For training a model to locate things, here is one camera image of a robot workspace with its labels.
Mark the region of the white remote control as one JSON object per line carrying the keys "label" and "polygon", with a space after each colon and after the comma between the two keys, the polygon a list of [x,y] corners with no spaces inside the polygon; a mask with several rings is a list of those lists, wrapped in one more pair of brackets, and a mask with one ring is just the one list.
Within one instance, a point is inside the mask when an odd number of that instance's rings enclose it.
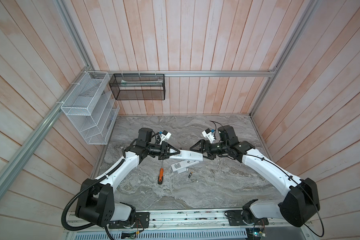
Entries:
{"label": "white remote control", "polygon": [[203,155],[201,153],[181,150],[180,154],[170,157],[174,160],[189,160],[189,161],[203,161]]}
{"label": "white remote control", "polygon": [[182,169],[182,168],[190,168],[194,165],[199,164],[200,161],[189,161],[189,160],[184,160],[175,164],[171,165],[172,171],[173,172],[178,172],[178,170]]}

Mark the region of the orange handled screwdriver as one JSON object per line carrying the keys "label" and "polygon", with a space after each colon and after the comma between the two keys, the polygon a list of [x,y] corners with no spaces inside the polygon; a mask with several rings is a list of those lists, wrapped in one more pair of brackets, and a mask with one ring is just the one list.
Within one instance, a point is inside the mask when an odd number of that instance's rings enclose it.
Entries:
{"label": "orange handled screwdriver", "polygon": [[161,168],[158,176],[158,184],[162,185],[164,180],[164,161],[161,161]]}

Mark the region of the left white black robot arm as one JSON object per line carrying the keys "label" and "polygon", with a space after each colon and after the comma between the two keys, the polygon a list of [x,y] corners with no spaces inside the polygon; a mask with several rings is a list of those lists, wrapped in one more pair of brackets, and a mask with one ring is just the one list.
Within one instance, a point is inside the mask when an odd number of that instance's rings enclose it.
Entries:
{"label": "left white black robot arm", "polygon": [[67,215],[62,215],[62,225],[66,230],[80,231],[92,226],[106,228],[108,224],[122,222],[135,225],[136,209],[126,203],[115,202],[115,191],[122,180],[146,157],[168,159],[180,150],[168,144],[171,133],[154,133],[152,129],[139,129],[138,138],[123,150],[121,158],[95,179],[86,179],[81,190],[67,204],[67,208],[77,203],[75,216],[88,224],[73,227],[67,223]]}

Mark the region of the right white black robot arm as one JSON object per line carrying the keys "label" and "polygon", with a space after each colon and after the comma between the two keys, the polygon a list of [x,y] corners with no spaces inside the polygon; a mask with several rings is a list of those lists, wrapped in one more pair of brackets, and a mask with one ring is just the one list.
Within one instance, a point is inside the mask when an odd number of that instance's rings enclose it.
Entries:
{"label": "right white black robot arm", "polygon": [[287,172],[251,143],[239,141],[233,127],[221,126],[216,131],[220,135],[219,142],[215,142],[214,131],[206,129],[203,139],[191,146],[190,151],[200,153],[209,160],[216,157],[237,160],[270,182],[283,197],[281,202],[253,199],[246,203],[241,213],[245,224],[254,225],[261,219],[273,218],[301,227],[319,213],[318,188],[313,180]]}

